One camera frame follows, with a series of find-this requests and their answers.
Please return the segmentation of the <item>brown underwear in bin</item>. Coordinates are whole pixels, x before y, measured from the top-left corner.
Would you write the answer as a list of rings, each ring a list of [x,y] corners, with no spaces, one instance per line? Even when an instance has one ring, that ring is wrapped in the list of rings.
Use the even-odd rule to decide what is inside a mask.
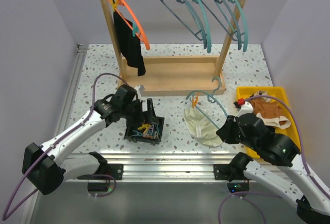
[[[253,106],[253,113],[262,119],[266,126],[281,130],[289,128],[291,121],[285,113],[286,109],[284,106],[267,96],[270,96],[267,91],[257,91],[251,96],[255,97],[249,101]]]

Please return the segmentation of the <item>wooden clothes rack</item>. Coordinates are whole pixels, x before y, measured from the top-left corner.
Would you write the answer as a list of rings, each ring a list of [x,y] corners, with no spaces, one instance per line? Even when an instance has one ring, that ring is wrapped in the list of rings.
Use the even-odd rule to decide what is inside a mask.
[[[239,1],[243,8],[246,0]],[[223,83],[222,67],[233,41],[227,34],[218,57],[211,55],[146,57],[146,74],[134,76],[133,71],[127,65],[125,57],[120,52],[110,3],[108,0],[100,0],[100,2],[112,40],[122,83],[144,85],[147,96],[184,95],[195,89],[212,91],[218,85],[216,80],[211,82],[214,76],[219,76]],[[223,94],[225,90],[226,87],[223,83],[216,94]]]

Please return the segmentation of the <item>yellow clothespin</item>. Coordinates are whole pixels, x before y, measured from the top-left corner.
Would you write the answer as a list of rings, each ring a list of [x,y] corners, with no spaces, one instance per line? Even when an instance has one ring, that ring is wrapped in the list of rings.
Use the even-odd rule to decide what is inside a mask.
[[[109,0],[109,1],[110,1],[113,11],[116,12],[117,6],[118,6],[118,0]]]

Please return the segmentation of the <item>grey-blue hanger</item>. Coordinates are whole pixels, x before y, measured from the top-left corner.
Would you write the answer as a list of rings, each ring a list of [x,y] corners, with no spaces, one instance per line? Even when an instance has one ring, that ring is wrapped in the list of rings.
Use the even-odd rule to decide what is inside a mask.
[[[191,16],[191,14],[189,13],[189,11],[188,11],[188,9],[187,9],[187,7],[186,7],[185,4],[180,4],[176,0],[159,0],[159,1],[168,9],[168,11],[170,13],[173,14],[174,17],[176,17],[176,19],[180,23],[181,23],[181,21],[183,21],[190,28],[192,28],[193,31],[197,31],[197,26],[195,25],[195,22],[194,22],[194,20],[193,20],[193,18]]]

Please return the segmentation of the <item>black underwear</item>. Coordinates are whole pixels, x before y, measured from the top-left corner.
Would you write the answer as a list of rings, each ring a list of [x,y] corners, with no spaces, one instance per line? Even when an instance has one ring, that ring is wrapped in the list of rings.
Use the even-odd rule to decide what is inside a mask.
[[[138,76],[145,75],[146,69],[142,57],[140,39],[137,36],[133,36],[133,31],[116,11],[113,13],[113,22],[120,51],[125,57],[127,65],[136,68]]]

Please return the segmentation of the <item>orange hanger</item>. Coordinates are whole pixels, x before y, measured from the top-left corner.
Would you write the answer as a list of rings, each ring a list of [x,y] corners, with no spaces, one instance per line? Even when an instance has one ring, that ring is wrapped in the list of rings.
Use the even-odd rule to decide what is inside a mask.
[[[127,12],[129,13],[130,17],[132,18],[132,21],[131,22],[119,10],[119,7],[120,6],[123,7],[125,10],[127,10]],[[119,17],[122,19],[122,21],[128,26],[128,28],[131,30],[131,34],[132,34],[132,23],[136,23],[138,25],[140,34],[139,34],[139,36],[135,36],[134,38],[139,39],[140,42],[142,42],[144,44],[146,50],[150,50],[150,43],[149,43],[148,37],[147,37],[147,35],[146,35],[146,33],[145,33],[145,31],[144,31],[144,29],[143,29],[140,21],[138,20],[136,14],[131,9],[131,7],[128,5],[128,3],[126,2],[126,0],[118,0],[118,6],[117,6],[117,10],[116,10],[115,13],[117,13],[119,15]]]

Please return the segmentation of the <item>yellow plastic bin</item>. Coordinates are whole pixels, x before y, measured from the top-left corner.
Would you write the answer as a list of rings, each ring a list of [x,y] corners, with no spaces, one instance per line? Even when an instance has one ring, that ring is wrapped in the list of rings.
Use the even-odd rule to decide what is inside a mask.
[[[257,108],[254,112],[265,125],[275,128],[275,132],[288,136],[300,148],[300,138],[294,119],[289,112],[289,102],[282,87],[238,87],[237,99],[247,99],[252,96],[262,98],[251,100]]]

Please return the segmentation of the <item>black clip box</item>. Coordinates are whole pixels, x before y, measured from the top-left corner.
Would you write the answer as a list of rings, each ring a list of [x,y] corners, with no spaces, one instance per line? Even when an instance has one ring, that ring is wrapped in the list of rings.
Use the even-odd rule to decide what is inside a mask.
[[[159,124],[142,124],[140,127],[126,127],[124,139],[130,142],[144,142],[159,145],[162,139],[164,117],[157,117]]]

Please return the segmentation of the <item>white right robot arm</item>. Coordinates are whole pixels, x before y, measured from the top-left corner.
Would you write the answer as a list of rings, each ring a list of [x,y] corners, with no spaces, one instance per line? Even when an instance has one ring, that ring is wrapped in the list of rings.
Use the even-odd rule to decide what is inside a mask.
[[[305,223],[329,223],[329,188],[303,162],[302,152],[291,138],[276,133],[253,113],[228,116],[216,134],[227,144],[243,144],[254,150],[290,179],[283,179],[240,152],[225,171],[228,181],[254,180],[286,200]]]

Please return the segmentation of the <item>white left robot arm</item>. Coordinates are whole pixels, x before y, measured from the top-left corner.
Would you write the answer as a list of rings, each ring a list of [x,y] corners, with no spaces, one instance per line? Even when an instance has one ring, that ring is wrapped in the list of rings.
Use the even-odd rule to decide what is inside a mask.
[[[120,86],[114,94],[95,101],[90,111],[55,138],[42,145],[28,145],[24,151],[22,173],[44,195],[52,193],[69,179],[114,182],[115,173],[100,153],[90,152],[73,159],[68,156],[91,136],[120,119],[126,121],[125,139],[158,144],[164,117],[155,114],[151,98],[147,99],[146,106],[144,111],[136,89],[125,84]]]

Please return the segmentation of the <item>orange clothespin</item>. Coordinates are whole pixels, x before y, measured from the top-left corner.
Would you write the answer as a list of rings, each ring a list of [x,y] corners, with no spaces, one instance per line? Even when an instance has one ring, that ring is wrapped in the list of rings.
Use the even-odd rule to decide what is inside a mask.
[[[199,101],[199,96],[192,96],[191,97],[191,104],[192,104],[192,108],[195,108],[196,105],[198,104],[198,101]]]

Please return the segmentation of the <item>pale green underwear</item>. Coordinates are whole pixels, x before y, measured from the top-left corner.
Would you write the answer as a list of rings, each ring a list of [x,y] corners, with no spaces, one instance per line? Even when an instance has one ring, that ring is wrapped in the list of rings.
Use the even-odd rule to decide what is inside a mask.
[[[184,120],[189,134],[201,144],[208,147],[219,147],[223,144],[216,134],[216,126],[197,107],[185,109]]]

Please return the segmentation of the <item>teal clothespin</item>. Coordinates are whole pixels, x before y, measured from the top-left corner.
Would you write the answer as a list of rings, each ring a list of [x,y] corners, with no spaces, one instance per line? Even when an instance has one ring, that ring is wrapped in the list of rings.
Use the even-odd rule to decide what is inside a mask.
[[[139,27],[136,23],[132,23],[132,34],[133,34],[133,37],[139,36],[139,34],[140,34]]]

